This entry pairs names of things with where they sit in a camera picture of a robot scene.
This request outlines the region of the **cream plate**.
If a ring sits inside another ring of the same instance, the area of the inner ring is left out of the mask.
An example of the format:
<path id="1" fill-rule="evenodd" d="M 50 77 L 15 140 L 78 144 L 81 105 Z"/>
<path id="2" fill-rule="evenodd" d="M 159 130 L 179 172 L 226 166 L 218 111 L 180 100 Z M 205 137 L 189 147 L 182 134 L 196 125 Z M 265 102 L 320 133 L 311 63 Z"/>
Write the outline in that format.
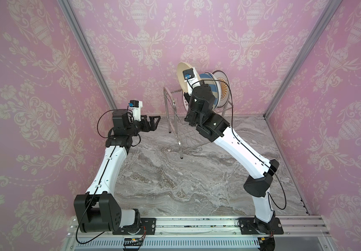
<path id="1" fill-rule="evenodd" d="M 191 95 L 193 87 L 197 87 L 197 82 L 201 80 L 197 70 L 186 62 L 177 65 L 177 78 L 183 92 Z"/>

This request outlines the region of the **blue white striped plate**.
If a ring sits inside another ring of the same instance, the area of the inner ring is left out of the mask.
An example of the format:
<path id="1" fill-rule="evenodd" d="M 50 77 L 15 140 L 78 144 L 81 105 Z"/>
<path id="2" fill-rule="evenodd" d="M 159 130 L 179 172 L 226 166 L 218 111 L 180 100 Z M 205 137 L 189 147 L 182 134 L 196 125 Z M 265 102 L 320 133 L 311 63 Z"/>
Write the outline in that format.
<path id="1" fill-rule="evenodd" d="M 219 102 L 219 88 L 217 86 L 217 82 L 214 81 L 214 76 L 211 73 L 202 73 L 199 74 L 199 76 L 204 81 L 204 83 L 208 84 L 211 88 L 212 94 L 215 97 L 215 102 L 213 105 L 213 109 L 215 109 Z"/>

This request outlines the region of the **orange sunburst plate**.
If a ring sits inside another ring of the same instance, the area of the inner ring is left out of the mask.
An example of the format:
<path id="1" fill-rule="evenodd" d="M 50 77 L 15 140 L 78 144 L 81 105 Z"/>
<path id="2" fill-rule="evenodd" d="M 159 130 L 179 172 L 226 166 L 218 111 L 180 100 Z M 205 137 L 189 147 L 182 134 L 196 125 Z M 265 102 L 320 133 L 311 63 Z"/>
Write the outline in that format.
<path id="1" fill-rule="evenodd" d="M 189 101 L 190 101 L 190 95 L 188 93 L 184 92 L 183 93 L 183 105 L 184 105 L 186 112 L 188 112 Z"/>
<path id="2" fill-rule="evenodd" d="M 230 98 L 230 89 L 229 89 L 229 78 L 228 76 L 220 70 L 213 72 L 214 77 L 218 80 L 220 85 L 220 100 L 218 102 L 217 108 L 222 108 L 226 105 Z"/>

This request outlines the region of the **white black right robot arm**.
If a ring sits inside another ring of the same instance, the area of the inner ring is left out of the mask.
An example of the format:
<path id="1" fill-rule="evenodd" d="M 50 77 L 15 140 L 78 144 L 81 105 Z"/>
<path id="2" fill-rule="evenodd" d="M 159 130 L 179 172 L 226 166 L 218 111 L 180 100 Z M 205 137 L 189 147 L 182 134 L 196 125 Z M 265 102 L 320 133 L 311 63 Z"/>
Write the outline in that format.
<path id="1" fill-rule="evenodd" d="M 255 229 L 259 233 L 272 234 L 276 215 L 269 192 L 279 162 L 263 157 L 239 137 L 230 123 L 212 110 L 214 101 L 208 84 L 194 87 L 185 121 L 195 127 L 201 136 L 228 152 L 247 170 L 249 176 L 243 187 L 253 198 Z"/>

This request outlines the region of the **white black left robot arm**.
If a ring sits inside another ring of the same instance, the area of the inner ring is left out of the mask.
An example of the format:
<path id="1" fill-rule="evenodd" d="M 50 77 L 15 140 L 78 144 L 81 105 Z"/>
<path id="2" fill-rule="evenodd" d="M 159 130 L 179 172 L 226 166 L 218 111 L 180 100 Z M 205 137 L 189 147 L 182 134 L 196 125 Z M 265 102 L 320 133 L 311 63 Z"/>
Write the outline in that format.
<path id="1" fill-rule="evenodd" d="M 134 137 L 155 131 L 160 116 L 141 115 L 139 108 L 112 110 L 113 127 L 105 136 L 100 168 L 84 194 L 76 195 L 74 208 L 82 233 L 116 232 L 130 234 L 141 228 L 138 209 L 122 209 L 114 198 L 116 182 Z"/>

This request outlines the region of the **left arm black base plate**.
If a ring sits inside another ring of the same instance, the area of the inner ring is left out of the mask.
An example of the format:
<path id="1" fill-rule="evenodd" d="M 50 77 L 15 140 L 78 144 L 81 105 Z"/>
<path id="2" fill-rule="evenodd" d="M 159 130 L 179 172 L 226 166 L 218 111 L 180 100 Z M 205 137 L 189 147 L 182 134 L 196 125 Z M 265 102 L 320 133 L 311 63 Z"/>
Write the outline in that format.
<path id="1" fill-rule="evenodd" d="M 138 227 L 125 226 L 113 232 L 113 235 L 155 235 L 156 218 L 141 218 Z"/>

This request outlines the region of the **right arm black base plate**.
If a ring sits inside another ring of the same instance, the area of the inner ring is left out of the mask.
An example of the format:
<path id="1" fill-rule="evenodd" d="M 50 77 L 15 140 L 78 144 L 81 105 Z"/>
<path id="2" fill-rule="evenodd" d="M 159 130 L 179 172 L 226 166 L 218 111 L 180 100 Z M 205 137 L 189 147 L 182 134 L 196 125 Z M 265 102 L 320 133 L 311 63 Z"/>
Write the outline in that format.
<path id="1" fill-rule="evenodd" d="M 265 223 L 256 218 L 238 218 L 238 227 L 242 235 L 283 235 L 284 230 L 279 218 Z"/>

